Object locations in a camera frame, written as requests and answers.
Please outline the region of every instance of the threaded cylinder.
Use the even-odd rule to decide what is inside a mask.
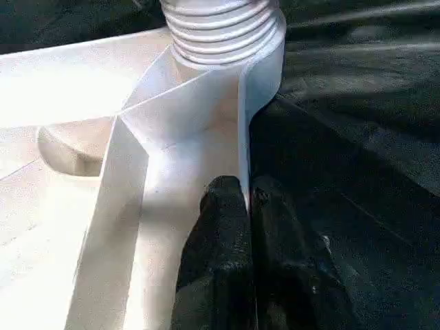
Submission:
[[[197,65],[230,65],[257,53],[281,22],[276,0],[161,0],[173,51]]]

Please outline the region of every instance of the white plastic part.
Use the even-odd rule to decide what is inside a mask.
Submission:
[[[219,175],[238,176],[249,206],[248,126],[279,87],[284,18],[273,1],[185,0],[162,7],[171,34],[159,29],[0,56],[0,68],[16,67],[0,74],[9,94],[45,92],[33,100],[0,99],[11,109],[1,124],[17,127],[0,131],[7,137],[0,146],[12,160],[5,170],[0,166],[7,175],[0,178],[0,215],[14,221],[0,250],[6,265],[0,307],[8,311],[1,328],[168,329],[180,255],[206,185]],[[68,89],[47,79],[45,73],[55,71]],[[103,116],[110,120],[92,134],[89,120]],[[29,157],[12,152],[20,139]],[[84,177],[90,172],[78,155],[102,159],[95,176]],[[63,197],[77,210],[61,203]],[[47,231],[30,225],[33,219],[64,218],[69,225],[51,232],[63,236],[69,228],[64,245],[59,239],[56,249],[29,245],[37,254],[20,245],[27,244],[26,232],[44,241],[38,235]],[[49,263],[33,276],[32,265],[44,260],[47,248],[54,260],[68,260],[63,269]],[[31,266],[5,280],[20,274],[17,251],[32,255]],[[54,277],[57,294],[29,290],[29,283],[50,289]],[[30,305],[21,309],[11,297],[45,307],[27,312]]]

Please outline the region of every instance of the curved cutout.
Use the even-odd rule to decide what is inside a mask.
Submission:
[[[98,177],[102,157],[82,153],[58,139],[48,128],[37,133],[38,150],[43,161],[54,171],[79,177]]]

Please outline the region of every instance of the white plastic support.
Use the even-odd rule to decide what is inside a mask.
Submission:
[[[59,250],[70,256],[80,250],[79,260],[70,257],[64,270],[47,268],[59,283],[74,280],[73,293],[65,285],[45,300],[41,290],[17,289],[20,276],[7,284],[0,268],[0,307],[10,314],[0,318],[0,328],[61,330],[64,318],[65,329],[167,329],[180,254],[206,185],[235,175],[249,206],[248,127],[280,85],[284,17],[271,0],[168,0],[162,7],[169,30],[0,56],[0,87],[9,93],[0,105],[10,109],[0,115],[7,127],[0,137],[8,138],[0,146],[12,160],[3,172],[0,163],[0,215],[23,226],[2,243],[9,246],[12,239],[18,251],[32,212],[42,222],[48,215],[66,217],[65,204],[45,196],[63,192],[94,205],[78,205],[67,217],[82,221],[71,225],[76,238],[68,249]],[[69,81],[69,89],[60,89],[56,77]],[[34,99],[15,102],[23,88]],[[90,130],[90,119],[101,117],[107,118],[94,119],[96,132]],[[44,127],[20,127],[25,125]],[[11,127],[17,127],[14,139]],[[21,137],[32,156],[11,151]],[[87,171],[84,159],[101,162],[100,170]],[[84,178],[87,173],[95,177]],[[39,190],[47,193],[36,199]],[[2,210],[5,199],[14,204]],[[17,211],[23,206],[30,212]],[[62,227],[52,234],[63,234]],[[16,254],[8,251],[0,250],[0,265],[11,265],[6,269],[13,273]],[[30,269],[21,276],[32,274]],[[30,283],[37,280],[50,286],[42,276]],[[14,289],[2,291],[6,285]],[[19,307],[8,306],[7,299],[35,301],[36,294],[47,307],[14,317]],[[47,323],[50,318],[56,322]]]

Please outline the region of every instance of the white plastic base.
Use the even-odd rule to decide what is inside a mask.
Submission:
[[[30,116],[25,115],[30,108],[20,110],[25,124],[85,120],[97,113],[112,119],[104,121],[97,134],[87,130],[90,122],[77,122],[39,130],[17,128],[14,139],[5,140],[3,148],[14,160],[14,140],[23,137],[23,150],[30,151],[32,161],[18,155],[17,162],[11,162],[15,169],[9,166],[0,171],[7,175],[0,179],[0,219],[6,219],[3,226],[14,228],[2,238],[0,250],[0,306],[8,313],[0,318],[1,328],[168,328],[180,254],[197,220],[204,188],[218,175],[236,175],[248,201],[248,125],[278,89],[284,32],[282,19],[274,37],[246,61],[213,67],[186,65],[185,59],[173,56],[169,45],[155,60],[145,60],[149,68],[141,71],[138,62],[144,57],[140,50],[166,34],[164,29],[78,46],[81,54],[105,49],[107,55],[103,56],[110,57],[134,49],[139,68],[132,77],[137,82],[129,83],[133,88],[130,96],[109,95],[120,104],[125,99],[117,111],[91,107],[89,112],[75,113],[70,107],[57,107],[59,113],[51,117],[47,107],[32,108]],[[76,54],[73,47],[44,49],[0,57],[0,67],[20,63],[22,58],[49,63],[55,55],[75,58]],[[62,67],[75,70],[74,61],[65,57],[63,61],[69,64]],[[121,65],[129,64],[121,60],[117,70]],[[94,61],[90,68],[99,71],[100,63]],[[44,72],[38,66],[21,65],[22,80],[26,70]],[[45,77],[39,77],[44,85]],[[95,105],[111,91],[86,94],[87,100],[73,89],[63,95],[66,99],[74,96],[76,105]],[[10,99],[6,98],[6,104],[11,105]],[[1,122],[18,126],[19,121],[20,116],[14,114]],[[11,129],[0,132],[14,135]],[[78,143],[81,139],[88,141]],[[102,147],[107,140],[106,148]],[[100,160],[99,176],[79,176],[90,172],[86,163],[78,163],[78,155]],[[39,229],[44,228],[42,223],[54,229],[51,237],[57,246],[44,243],[48,231]],[[59,239],[63,235],[69,239]],[[23,237],[28,236],[42,246],[26,243]],[[55,263],[37,267],[47,257],[46,249],[53,260],[63,260],[62,269]],[[32,280],[26,285],[27,278]],[[54,278],[57,292],[45,295]],[[41,289],[28,290],[29,283],[38,283]],[[24,309],[10,303],[11,299],[29,303]],[[38,312],[30,312],[37,301]]]

